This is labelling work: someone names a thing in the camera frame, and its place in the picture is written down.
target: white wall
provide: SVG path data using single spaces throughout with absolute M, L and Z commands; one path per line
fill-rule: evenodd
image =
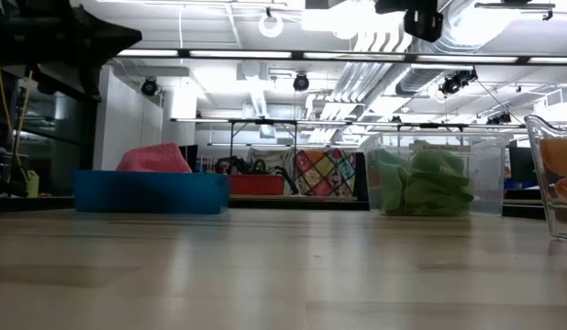
M 195 144 L 195 124 L 170 121 L 172 118 L 173 101 L 173 91 L 167 91 L 163 94 L 163 130 L 161 133 L 161 142 L 175 142 L 178 146 L 193 145 Z
M 110 66 L 100 71 L 100 94 L 94 170 L 113 171 L 125 152 L 161 143 L 162 109 L 120 81 Z

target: blue bin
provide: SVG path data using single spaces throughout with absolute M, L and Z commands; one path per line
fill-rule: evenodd
M 217 215 L 228 208 L 230 180 L 203 173 L 78 170 L 78 212 Z

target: fluorescent light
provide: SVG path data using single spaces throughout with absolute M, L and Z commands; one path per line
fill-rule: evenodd
M 336 144 L 346 145 L 346 146 L 359 146 L 359 141 L 337 141 Z
M 229 143 L 208 143 L 207 144 L 209 147 L 230 147 L 231 145 Z M 233 143 L 232 144 L 233 147 L 249 147 L 249 145 L 247 145 L 247 143 Z
M 471 124 L 467 126 L 468 128 L 526 128 L 524 125 L 480 125 Z
M 555 4 L 501 4 L 501 3 L 476 3 L 475 8 L 483 9 L 521 9 L 521 10 L 549 10 L 554 9 Z
M 325 120 L 298 120 L 298 125 L 330 125 L 330 126 L 345 126 L 347 122 L 341 121 L 325 121 Z
M 472 65 L 456 65 L 456 64 L 412 64 L 412 69 L 425 70 L 473 70 Z
M 180 123 L 228 123 L 228 119 L 172 118 L 172 120 Z
M 291 59 L 290 51 L 190 50 L 191 57 Z
M 403 61 L 406 55 L 375 54 L 359 52 L 307 52 L 307 60 L 343 60 L 343 61 Z
M 276 8 L 289 8 L 285 2 L 269 2 L 269 1 L 232 1 L 232 0 L 96 0 L 100 3 L 110 4 L 143 4 L 151 6 L 159 5 L 194 5 L 194 6 L 221 6 L 223 4 L 230 4 L 231 6 L 245 6 L 245 7 L 265 7 L 271 6 Z
M 400 123 L 380 123 L 380 122 L 353 122 L 353 125 L 356 126 L 372 126 L 372 127 L 396 127 L 399 125 L 403 125 Z
M 533 57 L 528 63 L 531 64 L 567 64 L 567 57 Z
M 177 50 L 171 49 L 125 49 L 118 53 L 118 57 L 177 57 Z
M 454 56 L 454 55 L 418 55 L 416 62 L 444 63 L 514 63 L 514 56 Z

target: black cable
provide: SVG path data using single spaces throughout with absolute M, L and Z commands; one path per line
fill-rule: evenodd
M 504 109 L 504 111 L 506 111 L 509 115 L 511 115 L 514 119 L 516 119 L 516 121 L 518 121 L 518 123 L 522 124 L 522 122 L 514 114 L 512 114 L 510 112 L 510 110 L 506 109 L 506 107 L 495 98 L 495 96 L 492 94 L 492 92 L 490 92 L 487 88 L 485 88 L 485 86 L 482 84 L 482 82 L 479 81 L 479 79 L 477 80 L 477 83 L 479 83 L 485 89 L 485 91 L 490 96 L 492 96 L 492 98 L 502 107 L 502 109 Z

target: desk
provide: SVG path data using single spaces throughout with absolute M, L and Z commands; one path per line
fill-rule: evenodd
M 545 222 L 0 214 L 0 330 L 567 329 Z

